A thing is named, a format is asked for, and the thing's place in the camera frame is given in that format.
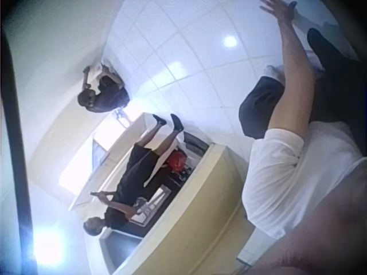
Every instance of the black shirt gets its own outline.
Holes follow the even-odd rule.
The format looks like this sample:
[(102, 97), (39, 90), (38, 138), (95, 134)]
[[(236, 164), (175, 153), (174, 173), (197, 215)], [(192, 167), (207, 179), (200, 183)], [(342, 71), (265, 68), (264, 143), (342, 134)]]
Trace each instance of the black shirt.
[[(138, 197), (143, 191), (141, 184), (134, 184), (135, 179), (132, 178), (131, 170), (126, 171), (118, 184), (116, 194), (112, 197), (113, 202), (123, 203), (124, 205), (134, 206)], [(115, 230), (121, 230), (128, 222), (125, 214), (119, 210), (108, 207), (104, 213), (104, 219), (107, 227)]]
[(96, 95), (93, 106), (86, 107), (90, 112), (110, 112), (116, 108), (127, 106), (130, 101), (126, 89), (124, 87), (119, 89), (118, 85), (108, 76), (100, 79), (98, 89), (101, 92)]

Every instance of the red object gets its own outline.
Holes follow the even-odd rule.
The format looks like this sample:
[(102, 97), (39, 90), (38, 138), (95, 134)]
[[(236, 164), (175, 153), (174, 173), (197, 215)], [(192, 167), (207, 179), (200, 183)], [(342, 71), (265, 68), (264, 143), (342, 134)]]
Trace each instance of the red object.
[(186, 155), (181, 151), (173, 151), (167, 160), (168, 165), (176, 172), (181, 172), (185, 168)]

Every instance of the white t-shirt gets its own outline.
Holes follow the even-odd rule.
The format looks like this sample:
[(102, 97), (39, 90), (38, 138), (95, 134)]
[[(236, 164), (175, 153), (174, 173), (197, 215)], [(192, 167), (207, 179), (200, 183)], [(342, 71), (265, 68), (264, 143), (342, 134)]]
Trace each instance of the white t-shirt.
[(281, 238), (364, 159), (344, 123), (312, 122), (304, 141), (268, 130), (251, 151), (242, 196), (248, 220)]

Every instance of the black shoe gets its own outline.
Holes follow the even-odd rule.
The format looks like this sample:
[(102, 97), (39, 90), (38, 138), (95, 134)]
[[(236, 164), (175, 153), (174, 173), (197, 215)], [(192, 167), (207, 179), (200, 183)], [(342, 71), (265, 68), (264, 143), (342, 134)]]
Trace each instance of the black shoe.
[(184, 126), (182, 125), (182, 122), (180, 121), (178, 116), (176, 116), (172, 113), (171, 117), (172, 117), (172, 121), (173, 121), (173, 125), (174, 125), (173, 129), (178, 131), (178, 132), (182, 132), (184, 130)]
[(157, 121), (158, 124), (160, 124), (160, 125), (166, 125), (167, 124), (167, 121), (160, 118), (159, 116), (153, 115), (153, 117), (155, 118), (155, 120)]

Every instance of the black pants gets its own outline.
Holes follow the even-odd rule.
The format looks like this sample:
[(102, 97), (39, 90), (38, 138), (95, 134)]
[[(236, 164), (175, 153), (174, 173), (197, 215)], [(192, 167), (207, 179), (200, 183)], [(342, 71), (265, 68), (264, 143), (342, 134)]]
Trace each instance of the black pants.
[[(319, 31), (310, 29), (307, 40), (325, 69), (315, 84), (311, 121), (343, 121), (366, 155), (366, 80), (365, 64), (344, 57)], [(263, 76), (239, 109), (246, 136), (261, 139), (270, 117), (282, 97), (284, 86)]]

